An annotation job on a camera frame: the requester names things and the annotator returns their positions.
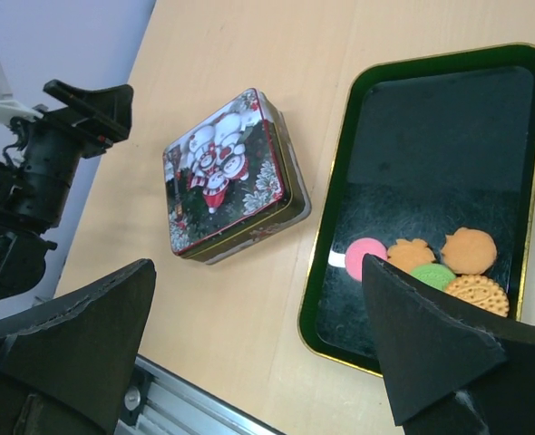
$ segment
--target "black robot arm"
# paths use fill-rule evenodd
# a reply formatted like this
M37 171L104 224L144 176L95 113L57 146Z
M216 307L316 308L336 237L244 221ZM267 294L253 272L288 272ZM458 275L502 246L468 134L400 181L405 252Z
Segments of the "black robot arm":
M37 120L12 118L23 152L16 166L0 161L0 299L33 288L45 272L45 255L56 244L41 238L58 227L80 159L106 152L131 131L129 85L86 91L53 80L44 91L66 107Z

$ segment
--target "orange cookie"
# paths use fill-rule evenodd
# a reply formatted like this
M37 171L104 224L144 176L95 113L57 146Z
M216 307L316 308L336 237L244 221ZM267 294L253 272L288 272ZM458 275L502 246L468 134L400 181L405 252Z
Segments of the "orange cookie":
M435 260L427 242L420 238L412 242L403 238L396 239L396 245L388 248L388 262L410 274L418 266L427 265Z
M455 278L445 287L445 293L502 317L507 317L510 311L510 301L503 289L486 276Z
M457 275L481 275L497 258L491 236L479 229L459 228L441 250L443 262Z

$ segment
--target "round cookie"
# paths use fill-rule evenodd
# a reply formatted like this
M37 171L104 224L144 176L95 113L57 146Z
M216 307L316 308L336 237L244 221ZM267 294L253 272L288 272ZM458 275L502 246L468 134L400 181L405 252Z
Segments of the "round cookie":
M386 259L386 248L375 238L359 238L352 242L345 255L346 272L356 281L362 281L362 260L365 254Z
M510 311L510 301L501 286L486 276L460 276L447 285L445 293L502 317Z
M481 275L497 258L495 242L479 229L461 227L446 238L441 249L442 259L457 275Z
M457 277L446 266L433 263L416 267L411 271L411 276L441 291Z
M415 238L412 242L397 238L396 245L388 248L388 262L407 274L416 267L430 264L434 260L433 251L421 238Z

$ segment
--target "wooden table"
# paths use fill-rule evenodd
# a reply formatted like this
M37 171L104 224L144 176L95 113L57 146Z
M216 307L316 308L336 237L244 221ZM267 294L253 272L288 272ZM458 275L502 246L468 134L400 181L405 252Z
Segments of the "wooden table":
M141 354L286 433L402 433L381 379L297 332L345 99L376 63L510 42L535 44L535 2L159 0L131 76L131 138L101 162L58 293L152 258ZM313 214L216 266L177 259L161 153L250 86L286 115ZM535 217L522 320L535 324Z

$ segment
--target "wall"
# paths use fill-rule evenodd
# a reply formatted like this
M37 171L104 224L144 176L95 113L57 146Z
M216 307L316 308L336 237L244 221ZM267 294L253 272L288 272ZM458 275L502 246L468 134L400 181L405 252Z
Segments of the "wall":
M29 106L43 103L55 109L60 103L42 92L49 80L87 89L127 82L154 3L0 1L0 61L14 97ZM0 159L2 147L14 141L0 125ZM46 256L44 279L30 292L0 301L0 318L30 307L36 296L54 294L98 164L98 159L81 162L62 223L45 235L58 249Z

